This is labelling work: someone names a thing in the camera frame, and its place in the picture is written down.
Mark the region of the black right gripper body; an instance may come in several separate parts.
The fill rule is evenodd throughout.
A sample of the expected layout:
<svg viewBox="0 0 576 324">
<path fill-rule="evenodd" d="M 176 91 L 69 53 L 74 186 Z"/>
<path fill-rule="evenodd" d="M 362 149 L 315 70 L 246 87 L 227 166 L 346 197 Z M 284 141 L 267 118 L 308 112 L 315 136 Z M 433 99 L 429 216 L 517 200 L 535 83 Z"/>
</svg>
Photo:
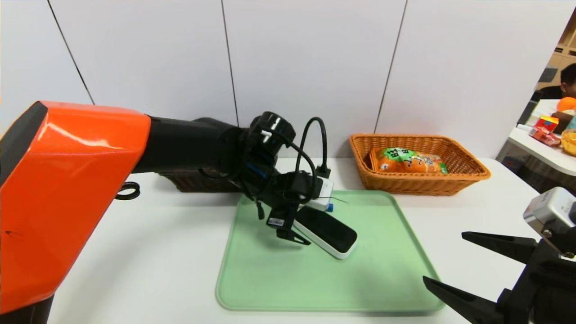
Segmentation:
<svg viewBox="0 0 576 324">
<path fill-rule="evenodd" d="M 576 264 L 541 239 L 512 290 L 498 299 L 506 324 L 574 324 Z"/>
</svg>

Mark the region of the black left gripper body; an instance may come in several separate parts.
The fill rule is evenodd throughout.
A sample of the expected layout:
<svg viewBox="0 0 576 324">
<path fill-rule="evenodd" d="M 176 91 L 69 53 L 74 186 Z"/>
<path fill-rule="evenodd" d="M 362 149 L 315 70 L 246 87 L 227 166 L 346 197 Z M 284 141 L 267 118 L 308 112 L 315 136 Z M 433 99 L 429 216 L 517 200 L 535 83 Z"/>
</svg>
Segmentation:
<svg viewBox="0 0 576 324">
<path fill-rule="evenodd" d="M 271 208 L 266 224 L 276 230 L 292 230 L 299 208 L 298 202 L 280 203 Z"/>
</svg>

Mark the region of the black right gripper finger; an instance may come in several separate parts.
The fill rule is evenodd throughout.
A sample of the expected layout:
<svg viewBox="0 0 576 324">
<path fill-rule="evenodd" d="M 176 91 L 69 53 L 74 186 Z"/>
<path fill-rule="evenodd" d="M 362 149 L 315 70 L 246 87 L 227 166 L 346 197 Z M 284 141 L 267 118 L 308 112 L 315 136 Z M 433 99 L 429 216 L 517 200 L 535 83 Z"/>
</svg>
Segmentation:
<svg viewBox="0 0 576 324">
<path fill-rule="evenodd" d="M 481 246 L 496 252 L 502 256 L 506 256 L 520 263 L 527 264 L 535 248 L 537 242 L 534 238 L 523 238 L 507 236 L 502 234 L 487 234 L 467 231 L 461 234 L 463 240 L 469 241 L 473 244 Z"/>
<path fill-rule="evenodd" d="M 426 289 L 472 324 L 504 324 L 497 304 L 424 276 Z"/>
</svg>

